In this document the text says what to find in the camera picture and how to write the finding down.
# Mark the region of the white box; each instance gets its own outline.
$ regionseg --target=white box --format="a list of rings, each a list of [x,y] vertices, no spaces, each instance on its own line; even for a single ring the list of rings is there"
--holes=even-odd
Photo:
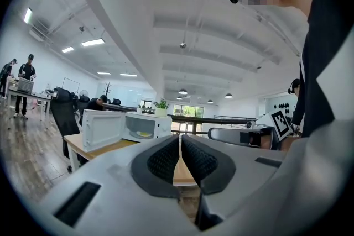
[[[172,118],[135,112],[84,110],[82,146],[89,152],[121,139],[140,143],[171,135]]]

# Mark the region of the sleeve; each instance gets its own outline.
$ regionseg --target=sleeve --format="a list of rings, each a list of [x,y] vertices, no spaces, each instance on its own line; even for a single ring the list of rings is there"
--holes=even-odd
[[[300,68],[300,92],[298,102],[296,104],[296,109],[294,111],[292,123],[295,125],[300,125],[305,113],[305,82],[303,79],[303,73]]]

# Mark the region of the pendant light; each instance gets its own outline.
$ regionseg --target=pendant light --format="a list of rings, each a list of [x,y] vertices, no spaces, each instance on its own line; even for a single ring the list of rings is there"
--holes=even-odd
[[[180,93],[181,95],[188,94],[188,92],[187,92],[187,90],[185,88],[181,88],[178,93]]]

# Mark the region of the green plant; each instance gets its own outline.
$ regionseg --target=green plant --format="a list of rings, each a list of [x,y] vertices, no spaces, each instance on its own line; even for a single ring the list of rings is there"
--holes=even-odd
[[[163,98],[161,99],[160,102],[154,102],[154,105],[157,108],[161,108],[161,109],[167,109],[169,107],[169,105],[167,104],[166,100],[164,100]]]

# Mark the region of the fan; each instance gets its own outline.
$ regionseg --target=fan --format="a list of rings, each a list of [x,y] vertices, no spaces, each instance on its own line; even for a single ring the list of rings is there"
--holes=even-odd
[[[80,92],[80,94],[79,94],[79,97],[81,97],[81,96],[88,97],[88,96],[89,96],[88,91],[87,91],[87,90],[82,90],[82,91]]]

